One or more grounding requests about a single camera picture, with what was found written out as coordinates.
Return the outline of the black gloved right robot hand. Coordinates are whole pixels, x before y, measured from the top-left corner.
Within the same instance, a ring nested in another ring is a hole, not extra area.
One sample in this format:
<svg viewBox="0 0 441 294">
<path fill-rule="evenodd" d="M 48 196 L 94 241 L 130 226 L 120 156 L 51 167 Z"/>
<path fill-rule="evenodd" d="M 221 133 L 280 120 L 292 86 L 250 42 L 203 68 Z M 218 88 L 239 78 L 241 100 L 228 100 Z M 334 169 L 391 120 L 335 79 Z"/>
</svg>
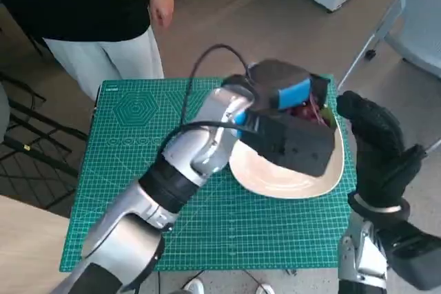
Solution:
<svg viewBox="0 0 441 294">
<path fill-rule="evenodd" d="M 407 149 L 398 119 L 355 92 L 337 97 L 337 111 L 350 122 L 356 139 L 356 193 L 375 208 L 399 205 L 421 169 L 424 147 L 415 144 Z"/>
</svg>

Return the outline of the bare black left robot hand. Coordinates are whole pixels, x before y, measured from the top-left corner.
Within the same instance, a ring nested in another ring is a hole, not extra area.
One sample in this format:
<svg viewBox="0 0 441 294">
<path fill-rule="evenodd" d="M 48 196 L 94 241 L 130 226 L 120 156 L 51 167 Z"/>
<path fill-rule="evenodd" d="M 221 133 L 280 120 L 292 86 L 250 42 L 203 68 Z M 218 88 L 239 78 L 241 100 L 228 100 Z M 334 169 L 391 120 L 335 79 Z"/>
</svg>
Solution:
<svg viewBox="0 0 441 294">
<path fill-rule="evenodd" d="M 269 107 L 278 110 L 297 107 L 311 96 L 322 107 L 331 82 L 326 77 L 276 59 L 265 59 L 251 65 L 249 79 Z"/>
</svg>

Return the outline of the person's hand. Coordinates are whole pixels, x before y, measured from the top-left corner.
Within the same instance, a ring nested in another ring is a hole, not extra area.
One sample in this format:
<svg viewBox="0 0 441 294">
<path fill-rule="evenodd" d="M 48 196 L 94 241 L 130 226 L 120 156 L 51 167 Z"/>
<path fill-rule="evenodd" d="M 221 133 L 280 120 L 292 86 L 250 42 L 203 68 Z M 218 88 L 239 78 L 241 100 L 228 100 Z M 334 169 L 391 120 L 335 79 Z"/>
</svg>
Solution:
<svg viewBox="0 0 441 294">
<path fill-rule="evenodd" d="M 174 0 L 150 0 L 150 15 L 162 28 L 168 28 L 174 13 Z"/>
</svg>

